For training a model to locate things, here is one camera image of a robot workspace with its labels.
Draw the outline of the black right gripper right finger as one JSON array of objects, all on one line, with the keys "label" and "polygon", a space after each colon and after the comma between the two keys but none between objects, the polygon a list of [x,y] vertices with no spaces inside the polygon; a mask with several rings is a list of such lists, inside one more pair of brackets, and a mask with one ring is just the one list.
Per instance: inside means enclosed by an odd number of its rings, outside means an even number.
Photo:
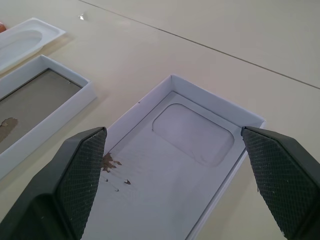
[{"label": "black right gripper right finger", "polygon": [[287,240],[320,240],[320,163],[294,138],[241,130],[258,192]]}]

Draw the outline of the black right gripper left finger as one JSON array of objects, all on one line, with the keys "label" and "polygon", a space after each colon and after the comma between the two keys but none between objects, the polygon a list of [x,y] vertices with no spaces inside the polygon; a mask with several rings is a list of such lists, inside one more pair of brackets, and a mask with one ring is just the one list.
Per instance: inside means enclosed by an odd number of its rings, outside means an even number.
[{"label": "black right gripper left finger", "polygon": [[0,240],[81,240],[97,193],[105,127],[66,139],[0,222]]}]

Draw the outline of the white box lid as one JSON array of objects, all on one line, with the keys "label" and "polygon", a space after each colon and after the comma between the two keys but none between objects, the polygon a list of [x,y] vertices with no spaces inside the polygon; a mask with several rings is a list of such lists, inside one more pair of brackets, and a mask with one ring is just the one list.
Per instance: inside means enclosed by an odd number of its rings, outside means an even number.
[{"label": "white box lid", "polygon": [[96,97],[91,81],[44,55],[0,78],[0,180]]}]

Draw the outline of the white phone box base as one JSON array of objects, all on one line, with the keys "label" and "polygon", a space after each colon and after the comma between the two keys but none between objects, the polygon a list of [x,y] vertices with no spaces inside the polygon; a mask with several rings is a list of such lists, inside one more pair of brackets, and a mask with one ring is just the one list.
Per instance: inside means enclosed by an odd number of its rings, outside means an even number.
[{"label": "white phone box base", "polygon": [[195,240],[265,120],[170,75],[107,129],[81,240]]}]

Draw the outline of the white moulded insert tray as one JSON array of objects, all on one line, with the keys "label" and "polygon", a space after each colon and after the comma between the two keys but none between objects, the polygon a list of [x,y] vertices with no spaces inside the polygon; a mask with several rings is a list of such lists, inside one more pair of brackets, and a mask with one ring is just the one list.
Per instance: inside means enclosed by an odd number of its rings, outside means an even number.
[{"label": "white moulded insert tray", "polygon": [[32,17],[0,33],[0,75],[39,52],[66,31]]}]

